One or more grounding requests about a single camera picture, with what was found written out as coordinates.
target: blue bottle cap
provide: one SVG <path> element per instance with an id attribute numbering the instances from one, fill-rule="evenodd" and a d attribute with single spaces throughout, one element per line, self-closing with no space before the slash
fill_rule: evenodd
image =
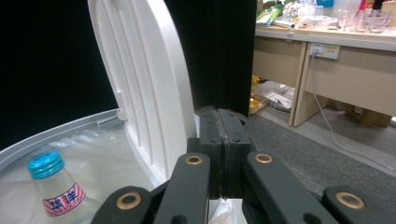
<path id="1" fill-rule="evenodd" d="M 32 159 L 27 169 L 33 179 L 44 179 L 55 175 L 64 168 L 64 160 L 58 152 L 50 151 Z"/>

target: plastic bottle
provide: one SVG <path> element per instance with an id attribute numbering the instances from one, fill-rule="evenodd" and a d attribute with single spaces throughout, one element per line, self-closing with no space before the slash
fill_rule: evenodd
<path id="1" fill-rule="evenodd" d="M 27 169 L 41 192 L 49 223 L 91 223 L 100 204 L 87 197 L 64 169 L 59 153 L 41 154 L 29 162 Z"/>

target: electrical cable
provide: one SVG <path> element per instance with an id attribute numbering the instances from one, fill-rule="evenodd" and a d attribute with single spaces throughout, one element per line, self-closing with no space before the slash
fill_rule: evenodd
<path id="1" fill-rule="evenodd" d="M 316 101 L 317 104 L 318 104 L 318 107 L 319 107 L 319 109 L 320 109 L 320 112 L 321 112 L 321 114 L 322 114 L 324 120 L 326 121 L 327 126 L 329 127 L 330 131 L 332 132 L 332 140 L 334 141 L 334 143 L 335 143 L 338 147 L 340 147 L 341 149 L 343 149 L 343 150 L 345 150 L 345 151 L 347 151 L 347 152 L 357 154 L 357 155 L 359 155 L 359 156 L 361 156 L 361 157 L 363 157 L 363 158 L 365 158 L 365 159 L 368 159 L 369 161 L 372 161 L 372 162 L 374 162 L 374 163 L 376 163 L 376 164 L 378 164 L 378 165 L 380 165 L 380 166 L 382 166 L 382 167 L 388 168 L 388 169 L 390 169 L 391 171 L 395 171 L 395 168 L 393 168 L 393 167 L 391 167 L 391 166 L 384 165 L 384 164 L 382 164 L 381 162 L 374 160 L 373 158 L 371 158 L 370 156 L 367 156 L 367 155 L 364 154 L 364 153 L 357 152 L 357 151 L 353 151 L 353 150 L 347 149 L 346 147 L 343 147 L 343 146 L 342 146 L 341 144 L 339 144 L 338 141 L 335 139 L 334 131 L 332 130 L 332 125 L 330 125 L 329 121 L 327 121 L 326 115 L 324 114 L 324 111 L 323 111 L 322 107 L 320 106 L 318 97 L 317 97 L 317 95 L 316 95 L 316 90 L 315 90 L 315 76 L 314 76 L 314 71 L 315 71 L 315 70 L 314 70 L 314 68 L 315 68 L 314 62 L 315 62 L 315 56 L 316 56 L 317 54 L 318 54 L 318 50 L 316 49 L 316 50 L 313 52 L 313 54 L 312 54 L 312 62 L 311 62 L 311 71 L 312 71 L 312 92 L 314 93 L 315 101 Z"/>

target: black backdrop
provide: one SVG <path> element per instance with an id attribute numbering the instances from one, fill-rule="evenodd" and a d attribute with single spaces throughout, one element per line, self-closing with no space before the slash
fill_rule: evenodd
<path id="1" fill-rule="evenodd" d="M 87 1 L 0 3 L 0 149 L 117 108 Z M 256 1 L 165 3 L 185 53 L 194 108 L 247 115 Z"/>

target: bottle label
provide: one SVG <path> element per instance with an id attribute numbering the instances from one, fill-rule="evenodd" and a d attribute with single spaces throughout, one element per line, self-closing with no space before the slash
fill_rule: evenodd
<path id="1" fill-rule="evenodd" d="M 43 204 L 49 217 L 58 217 L 77 207 L 85 198 L 82 188 L 76 183 L 67 192 L 51 199 L 44 199 Z"/>

